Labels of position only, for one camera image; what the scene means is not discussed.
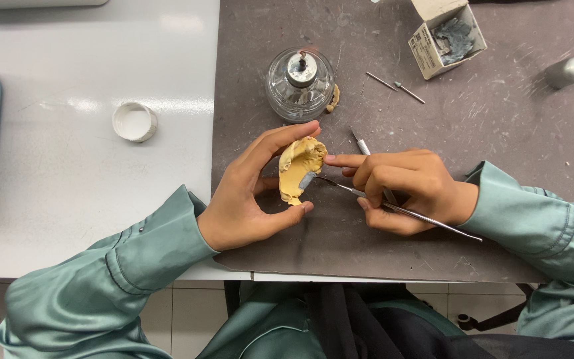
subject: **white bottle cap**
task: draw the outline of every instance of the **white bottle cap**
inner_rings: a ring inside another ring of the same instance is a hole
[[[126,140],[143,142],[156,132],[156,115],[147,106],[126,102],[112,115],[112,127]]]

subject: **fingernail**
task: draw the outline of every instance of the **fingernail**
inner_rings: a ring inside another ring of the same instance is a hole
[[[314,204],[312,202],[303,202],[302,209],[305,210],[305,213],[309,213],[312,209],[314,209]]]
[[[360,205],[360,207],[362,207],[362,209],[367,210],[369,209],[369,200],[366,198],[362,198],[362,197],[358,197],[358,204]]]

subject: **white table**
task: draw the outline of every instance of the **white table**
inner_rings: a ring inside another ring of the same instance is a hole
[[[52,266],[118,233],[182,183],[208,201],[219,0],[111,0],[0,11],[0,277]],[[135,144],[123,102],[158,116]],[[181,279],[383,281],[228,271]]]

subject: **teal satin sleeve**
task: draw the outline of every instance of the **teal satin sleeve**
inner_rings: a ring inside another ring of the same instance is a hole
[[[574,203],[520,186],[489,162],[474,168],[467,181],[478,184],[480,194],[460,227],[497,241],[553,279],[531,296],[517,332],[574,340]]]
[[[148,343],[139,313],[150,294],[217,254],[196,217],[205,205],[181,186],[152,215],[6,292],[7,358],[170,358]]]

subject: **green shirt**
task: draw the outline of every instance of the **green shirt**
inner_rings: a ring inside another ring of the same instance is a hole
[[[488,162],[469,175],[467,181],[480,185],[480,195],[461,228],[497,241],[554,279],[533,293],[517,333],[574,340],[574,203],[541,188],[522,187]],[[204,208],[181,186],[145,220],[14,281],[0,325],[6,357],[170,358],[149,344],[139,313],[151,293],[217,254],[196,224]],[[293,290],[288,283],[259,285],[199,357],[324,358]],[[462,335],[419,302],[374,305],[404,308],[447,335]]]

